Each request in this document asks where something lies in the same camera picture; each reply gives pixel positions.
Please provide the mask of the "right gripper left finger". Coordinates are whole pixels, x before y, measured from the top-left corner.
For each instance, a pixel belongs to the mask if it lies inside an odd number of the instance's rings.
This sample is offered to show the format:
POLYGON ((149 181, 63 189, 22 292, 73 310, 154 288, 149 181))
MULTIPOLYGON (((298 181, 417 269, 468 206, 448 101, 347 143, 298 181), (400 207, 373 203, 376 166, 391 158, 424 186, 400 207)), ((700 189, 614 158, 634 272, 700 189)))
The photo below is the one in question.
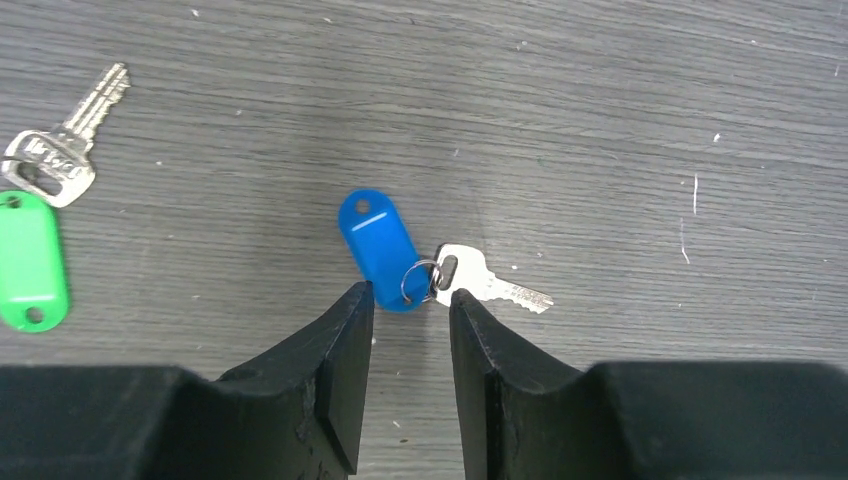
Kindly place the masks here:
POLYGON ((354 284, 277 345, 208 380, 173 365, 7 365, 5 479, 354 475, 374 296, 354 284))

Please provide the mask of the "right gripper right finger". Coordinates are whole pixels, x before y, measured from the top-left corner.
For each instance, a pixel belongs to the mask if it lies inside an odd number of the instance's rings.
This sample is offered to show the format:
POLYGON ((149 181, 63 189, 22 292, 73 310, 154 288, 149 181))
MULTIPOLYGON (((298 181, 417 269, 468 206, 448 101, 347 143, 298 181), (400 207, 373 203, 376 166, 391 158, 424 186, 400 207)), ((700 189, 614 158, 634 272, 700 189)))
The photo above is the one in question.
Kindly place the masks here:
POLYGON ((469 479, 843 479, 847 374, 815 362, 567 365, 454 293, 469 479))

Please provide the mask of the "silver key with blue tag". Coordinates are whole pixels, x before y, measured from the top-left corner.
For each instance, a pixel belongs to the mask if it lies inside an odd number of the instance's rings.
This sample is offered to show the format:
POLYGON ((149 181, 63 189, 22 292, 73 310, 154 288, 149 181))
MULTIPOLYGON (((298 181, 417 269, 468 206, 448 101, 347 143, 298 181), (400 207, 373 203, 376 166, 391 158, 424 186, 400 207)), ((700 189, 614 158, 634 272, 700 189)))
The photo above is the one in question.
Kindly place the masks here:
POLYGON ((435 256, 438 272, 433 275, 434 299, 449 307, 455 291, 464 289, 479 301, 509 300, 541 314, 554 305, 553 298, 498 278, 488 269, 484 253, 471 246, 445 243, 435 256))

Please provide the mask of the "blue key tag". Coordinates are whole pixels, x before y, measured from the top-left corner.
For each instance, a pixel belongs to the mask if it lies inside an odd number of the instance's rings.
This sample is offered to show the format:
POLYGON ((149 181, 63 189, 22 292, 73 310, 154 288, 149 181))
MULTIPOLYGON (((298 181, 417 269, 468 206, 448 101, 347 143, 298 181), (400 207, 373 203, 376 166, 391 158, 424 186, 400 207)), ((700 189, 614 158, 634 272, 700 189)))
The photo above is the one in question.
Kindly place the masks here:
POLYGON ((429 275, 392 200, 373 189, 352 191, 337 223, 376 303, 392 312, 411 311, 429 293, 429 275))

